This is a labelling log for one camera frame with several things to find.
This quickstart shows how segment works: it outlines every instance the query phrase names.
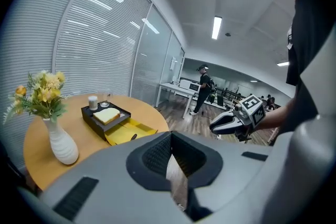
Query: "toast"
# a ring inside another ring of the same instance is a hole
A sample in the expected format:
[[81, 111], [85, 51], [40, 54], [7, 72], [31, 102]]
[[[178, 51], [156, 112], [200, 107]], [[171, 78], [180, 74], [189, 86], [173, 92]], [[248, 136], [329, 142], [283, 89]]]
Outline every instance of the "toast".
[[108, 108], [93, 114], [94, 118], [100, 121], [102, 124], [107, 125], [111, 121], [120, 117], [120, 111], [115, 108]]

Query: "backpack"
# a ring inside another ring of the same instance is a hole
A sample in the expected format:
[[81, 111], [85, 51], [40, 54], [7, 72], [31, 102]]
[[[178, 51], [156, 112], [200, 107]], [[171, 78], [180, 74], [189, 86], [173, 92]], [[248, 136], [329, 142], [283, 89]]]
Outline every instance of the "backpack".
[[215, 87], [214, 81], [212, 80], [212, 78], [208, 74], [206, 74], [206, 75], [210, 78], [210, 85], [209, 84], [207, 84], [207, 85], [210, 87], [210, 89], [211, 89], [212, 92], [216, 91], [216, 87]]

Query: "white lid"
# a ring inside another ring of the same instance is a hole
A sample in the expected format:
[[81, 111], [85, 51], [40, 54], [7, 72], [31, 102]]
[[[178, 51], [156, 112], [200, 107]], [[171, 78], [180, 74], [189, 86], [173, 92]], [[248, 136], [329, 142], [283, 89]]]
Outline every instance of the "white lid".
[[89, 101], [97, 101], [98, 97], [93, 95], [93, 96], [89, 96], [88, 99], [89, 99]]

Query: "black cap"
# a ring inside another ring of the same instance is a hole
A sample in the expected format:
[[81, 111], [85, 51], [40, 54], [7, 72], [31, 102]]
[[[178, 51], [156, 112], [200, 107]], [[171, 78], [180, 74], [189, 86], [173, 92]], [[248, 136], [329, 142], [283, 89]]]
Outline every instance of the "black cap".
[[196, 69], [196, 71], [200, 71], [203, 68], [208, 69], [209, 67], [208, 65], [201, 65], [199, 68]]

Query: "white robot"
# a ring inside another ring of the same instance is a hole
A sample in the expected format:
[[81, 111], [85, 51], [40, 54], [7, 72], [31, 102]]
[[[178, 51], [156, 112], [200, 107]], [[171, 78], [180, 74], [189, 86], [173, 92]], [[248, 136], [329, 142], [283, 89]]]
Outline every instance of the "white robot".
[[239, 141], [247, 142], [248, 135], [265, 117], [262, 100], [255, 95], [242, 99], [233, 110], [224, 112], [212, 120], [209, 128], [217, 135], [235, 133]]

